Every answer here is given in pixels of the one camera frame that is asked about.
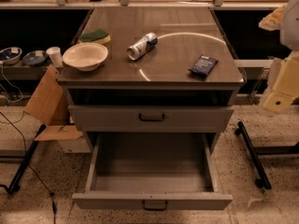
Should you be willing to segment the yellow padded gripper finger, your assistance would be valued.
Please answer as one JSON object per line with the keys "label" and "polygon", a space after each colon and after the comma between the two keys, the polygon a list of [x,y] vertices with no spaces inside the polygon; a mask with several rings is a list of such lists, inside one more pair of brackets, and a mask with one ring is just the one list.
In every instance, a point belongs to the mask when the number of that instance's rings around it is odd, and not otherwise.
{"label": "yellow padded gripper finger", "polygon": [[279,30],[281,27],[283,14],[287,5],[276,8],[273,12],[265,16],[259,22],[259,27],[267,31]]}
{"label": "yellow padded gripper finger", "polygon": [[289,56],[284,60],[275,59],[270,68],[268,90],[263,100],[263,108],[279,113],[289,107],[299,97],[299,56]]}

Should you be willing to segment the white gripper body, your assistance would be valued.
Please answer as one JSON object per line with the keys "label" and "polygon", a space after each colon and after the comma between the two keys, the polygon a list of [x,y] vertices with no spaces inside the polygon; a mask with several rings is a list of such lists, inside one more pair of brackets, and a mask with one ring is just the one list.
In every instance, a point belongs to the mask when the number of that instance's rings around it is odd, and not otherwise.
{"label": "white gripper body", "polygon": [[299,0],[290,0],[283,11],[280,43],[291,50],[299,50]]}

